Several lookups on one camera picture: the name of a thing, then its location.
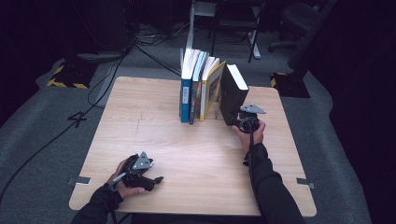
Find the black cable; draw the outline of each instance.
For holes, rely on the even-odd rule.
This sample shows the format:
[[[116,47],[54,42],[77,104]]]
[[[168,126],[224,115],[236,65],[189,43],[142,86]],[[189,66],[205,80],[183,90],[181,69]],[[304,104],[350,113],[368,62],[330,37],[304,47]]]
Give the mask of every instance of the black cable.
[[[111,83],[113,82],[114,77],[115,77],[115,75],[116,75],[116,73],[117,73],[117,70],[119,69],[119,66],[120,66],[120,64],[121,64],[121,62],[122,62],[123,59],[124,59],[124,57],[121,58],[121,60],[119,60],[119,63],[117,64],[117,67],[116,67],[116,69],[114,70],[113,77],[111,78],[110,83],[108,84],[108,86],[107,86],[105,92],[102,94],[102,96],[101,96],[101,97],[100,97],[100,98],[99,98],[99,99],[98,99],[98,100],[97,100],[86,112],[83,112],[77,120],[74,120],[74,121],[73,121],[69,126],[67,126],[63,131],[61,131],[58,135],[56,135],[54,138],[52,138],[51,140],[49,140],[49,142],[48,142],[46,145],[44,145],[43,147],[41,147],[41,148],[40,148],[37,152],[35,152],[29,159],[27,159],[27,160],[23,163],[23,165],[21,165],[21,166],[18,168],[18,170],[11,176],[11,178],[8,180],[8,182],[7,182],[7,183],[5,184],[5,186],[3,187],[2,191],[1,191],[1,194],[0,194],[0,210],[1,210],[1,202],[3,201],[3,197],[4,197],[5,193],[6,193],[6,190],[7,190],[8,186],[11,184],[11,182],[12,182],[12,180],[15,178],[15,176],[17,176],[17,174],[26,166],[26,164],[29,163],[29,161],[31,161],[38,153],[40,153],[42,150],[44,150],[46,147],[48,147],[50,144],[52,144],[56,139],[58,139],[58,138],[61,137],[64,133],[66,133],[66,132],[67,132],[71,127],[73,127],[77,122],[80,122],[80,121],[82,120],[82,118],[83,118],[86,114],[88,114],[94,107],[96,107],[96,105],[103,99],[103,97],[105,97],[105,95],[106,95],[108,89],[110,88]]]
[[[123,57],[125,57],[127,55],[126,51],[120,53],[120,55],[117,56],[112,56],[112,57],[105,57],[105,58],[101,58],[101,57],[97,57],[97,58],[84,58],[82,56],[78,57],[84,62],[84,63],[111,63],[114,61],[117,61]]]
[[[99,46],[102,47],[103,49],[107,49],[107,50],[111,50],[111,51],[113,51],[113,50],[115,50],[115,51],[120,50],[120,48],[113,49],[113,48],[110,47],[110,46],[106,46],[106,45],[100,43],[100,42],[96,39],[96,37],[93,35],[93,33],[91,32],[90,27],[88,27],[87,22],[85,22],[84,18],[82,17],[82,14],[79,12],[79,10],[78,10],[76,4],[74,3],[74,1],[73,1],[73,0],[70,0],[70,3],[72,4],[74,10],[75,10],[76,13],[78,14],[78,16],[79,16],[79,18],[80,18],[82,24],[84,24],[84,27],[85,27],[85,29],[87,30],[88,34],[92,37],[93,41],[94,41],[97,45],[99,45]]]
[[[145,52],[145,51],[143,51],[141,48],[139,48],[136,44],[134,44],[134,47],[135,47],[137,50],[139,50],[140,52],[142,52],[142,53],[146,54],[147,56],[149,56],[150,59],[154,60],[156,63],[162,65],[164,68],[166,68],[166,69],[169,70],[170,72],[172,72],[172,73],[174,73],[174,74],[176,74],[176,75],[178,75],[178,76],[181,76],[180,72],[179,72],[175,67],[173,67],[173,66],[171,66],[171,65],[169,65],[169,64],[167,64],[167,63],[165,63],[165,62],[163,62],[163,61],[161,61],[161,60],[159,60],[159,59],[157,59],[156,57],[154,57],[154,56],[148,54],[147,52]]]
[[[165,40],[177,39],[177,38],[181,37],[182,35],[187,35],[187,34],[188,34],[188,33],[179,34],[179,32],[182,32],[182,31],[184,31],[185,29],[187,29],[189,24],[190,24],[189,22],[185,23],[185,24],[182,25],[180,28],[178,28],[176,31],[174,31],[171,35],[161,35],[161,34],[153,35],[153,34],[152,34],[152,31],[151,31],[150,29],[142,29],[142,30],[139,30],[139,31],[137,32],[137,40],[136,40],[136,43],[137,43],[138,45],[141,45],[141,46],[157,46],[157,45],[160,45],[160,44],[161,44],[162,42],[164,42]],[[150,35],[145,35],[145,36],[140,36],[140,33],[142,33],[142,32],[145,32],[145,33],[146,33],[147,31],[150,31],[151,34],[150,34]],[[148,38],[148,37],[152,37],[153,40],[152,40],[151,42],[144,42],[144,41],[141,40],[142,38]]]
[[[112,70],[113,70],[113,67],[114,67],[114,65],[115,65],[116,63],[117,63],[117,61],[115,61],[115,62],[113,63],[113,65],[111,65],[110,71],[108,71],[108,74],[107,74],[104,78],[102,78],[102,79],[90,90],[90,92],[88,93],[88,103],[89,103],[90,105],[94,105],[94,103],[91,103],[91,100],[90,100],[91,93],[93,92],[94,89],[96,89],[96,87],[99,86],[99,84],[101,84],[103,81],[105,81],[106,78],[108,78],[108,76],[110,76],[110,74],[111,74],[111,72],[112,72]]]
[[[253,130],[251,129],[250,122],[248,122],[248,127],[250,129],[250,143],[249,143],[249,149],[252,149],[254,147],[254,137],[253,137]]]

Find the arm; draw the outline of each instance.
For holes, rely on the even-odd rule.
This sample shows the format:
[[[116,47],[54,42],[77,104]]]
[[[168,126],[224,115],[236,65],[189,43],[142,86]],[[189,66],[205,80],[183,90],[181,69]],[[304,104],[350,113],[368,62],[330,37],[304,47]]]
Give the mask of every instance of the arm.
[[[262,144],[265,123],[260,121],[259,129],[252,136],[242,133],[232,126],[241,140],[242,149],[247,153],[251,185],[256,201],[266,221],[272,223],[304,223],[298,206],[283,185],[282,177],[273,170],[268,152]]]
[[[143,188],[127,188],[122,181],[119,182],[117,191],[112,191],[110,189],[110,184],[120,173],[125,162],[126,160],[122,161],[119,167],[117,167],[116,172],[107,182],[93,193],[90,201],[76,213],[71,222],[72,224],[106,224],[108,213],[119,208],[120,203],[122,203],[125,198],[145,192]]]
[[[97,189],[90,201],[79,210],[73,218],[72,224],[78,223],[107,223],[107,215],[112,210],[119,208],[123,202],[118,191],[113,192],[105,183]]]

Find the hand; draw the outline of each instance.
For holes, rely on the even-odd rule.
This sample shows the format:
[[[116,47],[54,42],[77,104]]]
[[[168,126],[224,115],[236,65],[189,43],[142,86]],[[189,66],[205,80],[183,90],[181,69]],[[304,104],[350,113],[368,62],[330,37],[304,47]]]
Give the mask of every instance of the hand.
[[[262,140],[264,139],[263,132],[265,129],[265,123],[260,120],[259,124],[259,129],[253,133],[253,145],[262,143]],[[239,130],[238,127],[236,127],[235,125],[233,125],[231,129],[233,129],[236,135],[238,135],[239,140],[241,140],[242,149],[245,151],[245,153],[248,153],[250,146],[250,133],[241,132],[241,130]]]
[[[120,170],[122,169],[123,164],[126,162],[126,160],[120,162],[119,167],[117,167],[117,171],[116,173],[114,173],[108,180],[107,180],[107,184],[111,184],[113,182],[113,179],[117,177],[117,175],[119,175]],[[119,182],[119,194],[121,196],[122,199],[125,199],[129,196],[132,195],[136,195],[136,194],[140,194],[145,192],[145,189],[143,188],[127,188],[124,183],[122,181]]]

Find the metal bracket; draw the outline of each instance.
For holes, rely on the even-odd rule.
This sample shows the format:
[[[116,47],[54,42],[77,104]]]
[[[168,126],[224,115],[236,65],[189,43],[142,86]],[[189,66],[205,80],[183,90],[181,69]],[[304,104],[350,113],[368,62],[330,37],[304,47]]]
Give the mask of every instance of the metal bracket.
[[[69,177],[66,181],[66,184],[75,186],[75,185],[90,185],[91,183],[91,178],[90,177],[85,177],[85,176],[78,176],[76,178],[74,177]]]
[[[309,183],[307,179],[296,178],[297,184],[307,185],[310,189],[316,189],[314,183]]]
[[[242,105],[241,110],[248,112],[248,113],[256,113],[256,114],[266,114],[267,112],[258,106],[251,104],[251,105]]]
[[[139,158],[137,159],[137,161],[134,163],[134,170],[143,170],[143,169],[148,169],[151,168],[152,163],[149,160],[148,155],[146,154],[146,152],[142,152],[142,154],[140,154]]]

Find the black sleeve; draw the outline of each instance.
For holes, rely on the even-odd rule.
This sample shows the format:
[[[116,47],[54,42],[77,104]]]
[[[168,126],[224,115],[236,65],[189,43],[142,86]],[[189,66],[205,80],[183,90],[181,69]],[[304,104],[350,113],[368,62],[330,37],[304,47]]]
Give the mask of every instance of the black sleeve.
[[[71,223],[106,224],[108,213],[119,208],[122,202],[123,199],[119,192],[111,191],[108,184],[104,184],[93,193],[90,201],[76,213]]]
[[[247,157],[253,191],[266,221],[269,224],[305,223],[282,177],[273,170],[265,146],[256,144]]]

